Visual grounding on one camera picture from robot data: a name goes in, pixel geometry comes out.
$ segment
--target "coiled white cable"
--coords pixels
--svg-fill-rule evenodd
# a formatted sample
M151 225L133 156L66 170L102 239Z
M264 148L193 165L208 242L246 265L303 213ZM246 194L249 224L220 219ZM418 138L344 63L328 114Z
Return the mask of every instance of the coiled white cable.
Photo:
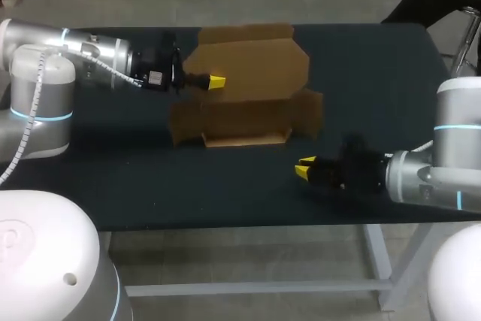
M40 58L38 60L37 84L35 85L35 91L33 93L32 107L30 108L29 119L27 120L27 125L23 130L22 140L20 141L17 151L15 152L14 158L8 165L7 169L0 176L0 185L2 185L7 180L8 177L10 177L14 169L17 167L18 162L22 158L23 152L25 152L27 143L29 142L30 132L32 131L33 124L35 121L35 116L37 115L38 102L40 101L40 94L42 91L42 82L43 82L44 73L45 73L46 58L47 58L47 52L44 51L40 54Z
M433 141L429 141L426 144L423 144L421 147L417 147L413 152L422 152L423 150L427 150L428 148L432 147Z
M68 48L60 48L60 49L61 49L61 51L65 51L65 52L70 53L74 56L79 56L80 58L87 59L88 61L90 61L90 62L92 62L96 65L101 66L106 71L109 71L110 73L112 73L112 74L116 75L117 77L125 80L126 82L132 84L133 86L137 86L139 88L142 87L142 85L139 83L139 82L141 82L141 80L129 77L129 76L125 75L124 73L120 73L116 69L113 69L109 65L103 63L101 60L98 60L97 58L94 58L93 56L89 56L88 54L78 52L76 50L72 50L72 49L68 49Z
M431 148L432 145L433 145L433 141L429 141L428 143L423 144L421 147L415 148L411 152L422 152L423 150L427 150L428 148ZM394 155L393 155L393 153L384 153L384 156L388 157L388 158L392 158L392 156L394 156Z

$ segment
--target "gray floor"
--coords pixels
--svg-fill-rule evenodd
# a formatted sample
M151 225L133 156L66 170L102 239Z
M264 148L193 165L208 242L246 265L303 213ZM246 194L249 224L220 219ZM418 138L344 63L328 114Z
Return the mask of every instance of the gray floor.
M376 23L399 0L24 0L2 17L55 26L208 26L258 22ZM466 17L452 14L430 29L453 53ZM465 225L446 227L446 236ZM414 225L386 226L393 261ZM115 234L112 257L125 284L370 277L358 226L205 229ZM298 294L142 298L136 319L150 320L428 320L425 281L405 307L378 312L375 295Z

